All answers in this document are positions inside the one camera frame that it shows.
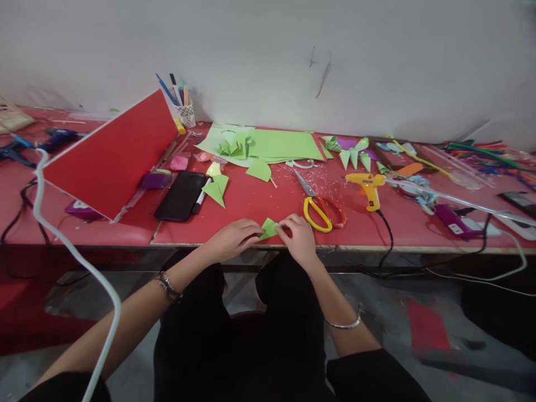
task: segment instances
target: pen holder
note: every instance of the pen holder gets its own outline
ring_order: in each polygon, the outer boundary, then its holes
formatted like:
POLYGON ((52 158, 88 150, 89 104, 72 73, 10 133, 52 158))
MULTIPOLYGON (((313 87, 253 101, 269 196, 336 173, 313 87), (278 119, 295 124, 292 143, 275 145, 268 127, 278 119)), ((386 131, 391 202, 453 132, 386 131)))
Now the pen holder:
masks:
POLYGON ((175 106, 179 114, 180 122, 186 127, 195 127, 194 107, 192 104, 188 106, 175 106))

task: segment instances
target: scissor blade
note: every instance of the scissor blade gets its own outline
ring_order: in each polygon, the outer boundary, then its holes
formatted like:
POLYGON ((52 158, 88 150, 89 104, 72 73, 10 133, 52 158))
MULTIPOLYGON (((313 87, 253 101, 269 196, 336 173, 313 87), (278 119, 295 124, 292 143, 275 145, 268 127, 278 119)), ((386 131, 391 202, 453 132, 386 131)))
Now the scissor blade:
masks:
POLYGON ((316 193, 313 191, 313 189, 311 188, 311 186, 309 184, 307 184, 307 182, 303 179, 302 175, 300 175, 296 169, 293 169, 294 170, 294 173, 296 173, 296 176, 298 177, 298 180, 301 184, 301 186, 303 187, 305 193, 310 196, 310 197, 314 197, 316 196, 316 193))

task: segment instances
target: black phone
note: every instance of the black phone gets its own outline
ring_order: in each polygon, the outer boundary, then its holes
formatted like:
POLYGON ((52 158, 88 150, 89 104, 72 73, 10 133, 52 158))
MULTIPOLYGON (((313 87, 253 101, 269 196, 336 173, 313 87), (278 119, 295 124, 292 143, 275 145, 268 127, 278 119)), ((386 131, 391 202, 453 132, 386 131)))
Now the black phone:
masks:
POLYGON ((182 171, 158 206, 155 218, 161 221, 187 221, 206 181, 203 173, 182 171))
POLYGON ((516 192, 500 193, 499 197, 524 211, 528 216, 536 219, 536 204, 516 192))

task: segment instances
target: hand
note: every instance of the hand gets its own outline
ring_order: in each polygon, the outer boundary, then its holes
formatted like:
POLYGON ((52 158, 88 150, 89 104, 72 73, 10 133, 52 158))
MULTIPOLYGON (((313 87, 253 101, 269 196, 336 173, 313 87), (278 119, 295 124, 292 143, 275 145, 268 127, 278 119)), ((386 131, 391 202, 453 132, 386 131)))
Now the hand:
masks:
POLYGON ((282 228, 276 227, 275 231, 281 237, 289 249, 290 254, 302 268, 307 271, 319 262, 314 244, 313 229, 302 217, 292 214, 283 219, 279 224, 292 231, 292 237, 287 236, 282 228))
POLYGON ((259 241, 258 236, 250 236, 261 234, 263 230, 257 222, 251 219, 240 219, 225 226, 198 250, 203 258, 208 259, 209 265, 223 262, 237 256, 259 241))

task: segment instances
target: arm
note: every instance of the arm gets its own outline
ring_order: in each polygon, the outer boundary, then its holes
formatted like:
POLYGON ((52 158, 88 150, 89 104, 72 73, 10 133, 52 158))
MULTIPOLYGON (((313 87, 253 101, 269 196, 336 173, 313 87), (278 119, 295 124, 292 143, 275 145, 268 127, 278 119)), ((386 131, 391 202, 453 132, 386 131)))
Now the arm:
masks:
MULTIPOLYGON (((168 269, 171 286, 177 292, 182 292, 206 267, 240 254, 257 242, 259 238, 256 235, 262 232, 261 227, 250 219, 241 219, 224 227, 207 243, 168 269)), ((170 301, 157 281, 150 281, 123 302, 119 327, 102 370, 104 379, 110 377, 130 355, 169 305, 170 301)), ((112 318, 113 312, 73 343, 36 385, 65 371, 93 371, 112 318)))
MULTIPOLYGON (((276 227, 277 233, 289 248, 292 257, 309 275, 325 319, 336 325, 354 323, 357 320, 357 313, 317 257, 313 230, 309 223, 304 218, 292 214, 279 224, 292 231, 292 237, 289 237, 283 229, 276 227)), ((380 344, 363 322, 352 329, 331 327, 331 336, 340 357, 381 349, 380 344)))

